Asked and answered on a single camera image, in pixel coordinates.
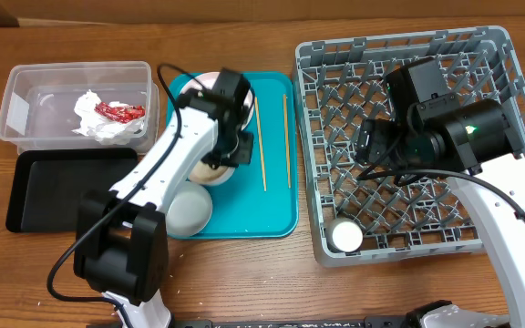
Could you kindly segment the pink bowl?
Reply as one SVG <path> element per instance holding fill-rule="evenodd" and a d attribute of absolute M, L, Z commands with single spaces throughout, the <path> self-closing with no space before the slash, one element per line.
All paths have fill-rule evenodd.
<path fill-rule="evenodd" d="M 199 161 L 190 172 L 188 179 L 204 186 L 217 186 L 226 182 L 234 171 L 235 168 L 226 166 L 213 169 L 210 165 Z"/>

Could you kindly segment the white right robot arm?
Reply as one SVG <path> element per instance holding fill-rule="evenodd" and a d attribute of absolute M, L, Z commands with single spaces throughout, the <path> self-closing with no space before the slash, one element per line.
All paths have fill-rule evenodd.
<path fill-rule="evenodd" d="M 463 106 L 439 64 L 423 58 L 384 78 L 395 112 L 367 119 L 355 159 L 360 180 L 398 187 L 444 179 L 467 211 L 498 275 L 509 312 L 477 313 L 437 301 L 406 314 L 405 327 L 525 327 L 525 157 L 503 106 L 485 98 Z"/>

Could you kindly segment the white tissue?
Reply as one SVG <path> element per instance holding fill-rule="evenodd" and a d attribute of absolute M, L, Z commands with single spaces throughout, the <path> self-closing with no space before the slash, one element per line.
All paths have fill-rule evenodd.
<path fill-rule="evenodd" d="M 103 145 L 125 145 L 142 132 L 145 127 L 145 117 L 122 124 L 111 121 L 95 112 L 94 108 L 102 101 L 97 93 L 88 90 L 77 99 L 74 112 L 80 118 L 79 127 L 72 132 L 85 137 L 92 137 Z M 119 101 L 105 102 L 115 106 L 128 105 Z"/>

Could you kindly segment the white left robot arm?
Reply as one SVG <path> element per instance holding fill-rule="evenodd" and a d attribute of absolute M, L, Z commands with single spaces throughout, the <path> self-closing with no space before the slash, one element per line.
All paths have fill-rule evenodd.
<path fill-rule="evenodd" d="M 125 327 L 171 327 L 160 294 L 168 264 L 166 213 L 199 161 L 236 168 L 252 159 L 243 130 L 255 93 L 224 68 L 212 87 L 171 96 L 173 115 L 143 160 L 108 191 L 80 202 L 75 242 L 50 270 L 46 287 L 62 302 L 111 304 Z"/>

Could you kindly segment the red snack wrapper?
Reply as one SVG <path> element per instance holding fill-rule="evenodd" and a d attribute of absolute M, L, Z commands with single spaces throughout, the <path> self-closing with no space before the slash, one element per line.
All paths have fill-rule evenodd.
<path fill-rule="evenodd" d="M 143 106 L 124 105 L 112 107 L 105 102 L 97 104 L 94 110 L 99 115 L 122 124 L 129 123 L 138 118 L 143 118 L 146 114 L 146 110 Z"/>

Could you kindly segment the light green cup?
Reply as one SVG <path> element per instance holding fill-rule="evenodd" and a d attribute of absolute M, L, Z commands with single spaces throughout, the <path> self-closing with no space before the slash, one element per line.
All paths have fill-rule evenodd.
<path fill-rule="evenodd" d="M 353 220 L 337 218 L 327 224 L 326 238 L 337 251 L 353 252 L 361 247 L 364 233 Z"/>

